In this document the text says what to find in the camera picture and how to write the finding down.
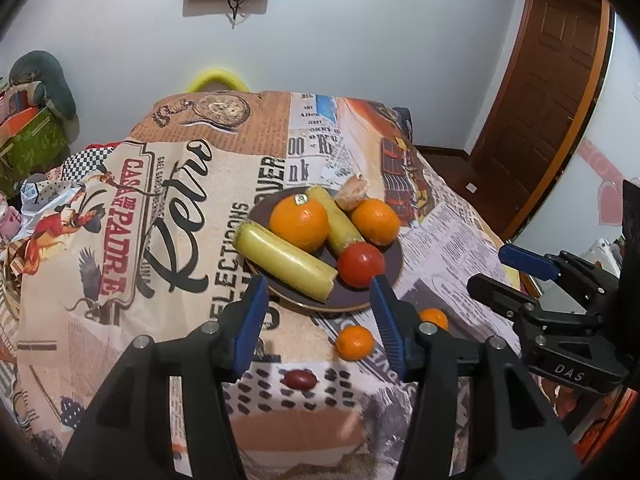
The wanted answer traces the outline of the small tangerine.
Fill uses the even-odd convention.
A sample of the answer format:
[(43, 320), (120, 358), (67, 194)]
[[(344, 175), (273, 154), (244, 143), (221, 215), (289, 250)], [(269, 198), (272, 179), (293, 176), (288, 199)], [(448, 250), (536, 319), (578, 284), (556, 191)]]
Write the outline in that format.
[(336, 337), (335, 352), (343, 360), (359, 361), (374, 349), (375, 340), (370, 330), (358, 325), (347, 326)]
[(449, 322), (447, 315), (444, 311), (436, 308), (427, 308), (419, 313), (422, 322), (429, 322), (435, 324), (442, 330), (448, 330)]

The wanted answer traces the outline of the medium orange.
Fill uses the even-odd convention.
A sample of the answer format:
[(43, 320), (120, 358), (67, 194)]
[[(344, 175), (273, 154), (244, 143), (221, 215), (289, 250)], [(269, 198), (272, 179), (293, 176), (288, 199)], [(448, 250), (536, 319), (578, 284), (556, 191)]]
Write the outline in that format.
[(371, 244), (387, 246), (398, 237), (400, 219), (391, 206), (376, 198), (367, 198), (350, 215), (360, 234)]

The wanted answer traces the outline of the red tomato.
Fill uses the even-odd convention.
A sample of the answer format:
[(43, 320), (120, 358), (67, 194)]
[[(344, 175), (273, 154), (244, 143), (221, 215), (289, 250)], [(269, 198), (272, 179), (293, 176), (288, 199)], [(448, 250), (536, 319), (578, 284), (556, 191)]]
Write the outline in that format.
[(337, 271), (346, 285), (364, 289), (372, 278), (385, 273), (385, 259), (375, 246), (358, 242), (349, 245), (338, 257)]

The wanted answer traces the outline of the long yellow corn cob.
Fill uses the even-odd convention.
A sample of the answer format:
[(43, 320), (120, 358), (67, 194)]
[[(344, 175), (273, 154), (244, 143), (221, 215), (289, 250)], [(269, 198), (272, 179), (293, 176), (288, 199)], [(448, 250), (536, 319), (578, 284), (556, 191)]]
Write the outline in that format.
[(233, 247), (274, 278), (322, 304), (334, 289), (336, 269), (253, 220), (238, 226)]

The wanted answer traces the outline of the dark red jujube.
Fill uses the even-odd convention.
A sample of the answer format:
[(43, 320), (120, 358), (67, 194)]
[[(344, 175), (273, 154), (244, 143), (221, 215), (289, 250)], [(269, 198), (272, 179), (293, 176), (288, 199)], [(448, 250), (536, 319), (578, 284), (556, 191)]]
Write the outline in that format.
[(318, 379), (310, 370), (288, 370), (282, 382), (292, 390), (309, 391), (318, 384)]

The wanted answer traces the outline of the retro newspaper print tablecloth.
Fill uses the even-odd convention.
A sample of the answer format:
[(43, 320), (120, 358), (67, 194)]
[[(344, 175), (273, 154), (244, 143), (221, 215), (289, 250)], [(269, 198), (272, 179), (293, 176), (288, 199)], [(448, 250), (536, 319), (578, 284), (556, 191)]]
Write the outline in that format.
[[(472, 300), (468, 279), (513, 284), (498, 240), (410, 140), (410, 117), (381, 103), (318, 94), (216, 91), (170, 96), (106, 157), (80, 153), (58, 180), (25, 192), (36, 210), (10, 249), (1, 353), (8, 402), (35, 461), (56, 474), (90, 402), (126, 345), (186, 336), (242, 298), (252, 265), (233, 247), (264, 200), (351, 176), (400, 219), (396, 295), (446, 313), (450, 332), (513, 339)], [(340, 359), (341, 330), (373, 330), (369, 295), (314, 304), (273, 292), (253, 363), (224, 403), (252, 479), (389, 479), (416, 393), (381, 346)], [(318, 384), (288, 388), (288, 370)]]

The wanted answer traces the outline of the brown wooden door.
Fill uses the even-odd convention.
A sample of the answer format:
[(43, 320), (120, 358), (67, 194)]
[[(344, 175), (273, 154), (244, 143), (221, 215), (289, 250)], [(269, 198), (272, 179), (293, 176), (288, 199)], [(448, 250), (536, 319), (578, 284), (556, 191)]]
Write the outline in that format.
[(606, 0), (525, 0), (512, 54), (471, 155), (501, 238), (535, 212), (584, 130), (610, 39)]

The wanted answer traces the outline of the short yellow corn cob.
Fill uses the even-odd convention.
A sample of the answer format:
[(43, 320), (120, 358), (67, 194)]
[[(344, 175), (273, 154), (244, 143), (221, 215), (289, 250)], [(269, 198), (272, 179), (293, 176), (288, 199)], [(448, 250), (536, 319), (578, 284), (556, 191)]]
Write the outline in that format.
[(307, 188), (305, 194), (309, 198), (318, 200), (328, 215), (328, 240), (335, 255), (340, 256), (350, 245), (364, 241), (356, 226), (352, 224), (347, 214), (337, 206), (336, 201), (325, 188), (314, 185)]

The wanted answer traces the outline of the large orange with sticker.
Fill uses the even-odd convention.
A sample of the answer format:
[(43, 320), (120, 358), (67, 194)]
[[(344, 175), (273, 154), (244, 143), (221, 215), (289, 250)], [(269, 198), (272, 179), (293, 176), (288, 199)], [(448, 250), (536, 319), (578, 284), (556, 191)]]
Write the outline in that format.
[(273, 207), (269, 229), (305, 252), (315, 252), (329, 235), (329, 217), (318, 200), (296, 193)]

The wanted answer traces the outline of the pink toy figure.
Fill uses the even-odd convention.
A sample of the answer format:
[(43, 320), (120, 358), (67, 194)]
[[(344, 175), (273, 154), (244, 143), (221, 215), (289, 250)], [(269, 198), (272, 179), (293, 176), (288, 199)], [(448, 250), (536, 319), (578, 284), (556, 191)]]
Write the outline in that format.
[(6, 196), (0, 194), (0, 236), (2, 242), (9, 242), (21, 231), (22, 216), (11, 206)]

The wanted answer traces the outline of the green patterned box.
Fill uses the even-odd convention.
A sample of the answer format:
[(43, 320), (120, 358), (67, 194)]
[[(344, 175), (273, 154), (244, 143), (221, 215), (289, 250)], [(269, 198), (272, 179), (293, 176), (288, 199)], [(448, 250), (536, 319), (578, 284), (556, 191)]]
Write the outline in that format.
[(25, 179), (54, 167), (66, 148), (62, 122), (42, 108), (15, 136), (1, 142), (1, 193), (17, 195)]

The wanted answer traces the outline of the yellow chair back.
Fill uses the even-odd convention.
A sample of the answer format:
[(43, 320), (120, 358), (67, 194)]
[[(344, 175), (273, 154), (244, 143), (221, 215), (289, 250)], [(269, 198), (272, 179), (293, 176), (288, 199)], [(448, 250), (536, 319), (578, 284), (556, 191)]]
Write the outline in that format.
[(234, 73), (228, 70), (212, 68), (211, 70), (204, 70), (204, 72), (198, 74), (186, 87), (186, 93), (203, 92), (212, 84), (221, 84), (224, 88), (235, 91), (250, 91), (247, 84)]

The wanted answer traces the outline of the grey plush toy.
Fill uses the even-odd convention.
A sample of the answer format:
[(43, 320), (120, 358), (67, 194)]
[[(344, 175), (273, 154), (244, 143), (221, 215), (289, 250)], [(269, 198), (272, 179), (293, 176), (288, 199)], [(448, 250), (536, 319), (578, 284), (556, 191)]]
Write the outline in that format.
[(76, 116), (76, 103), (68, 85), (62, 65), (51, 53), (33, 50), (15, 61), (9, 72), (12, 86), (39, 84), (35, 96), (58, 118), (72, 120)]

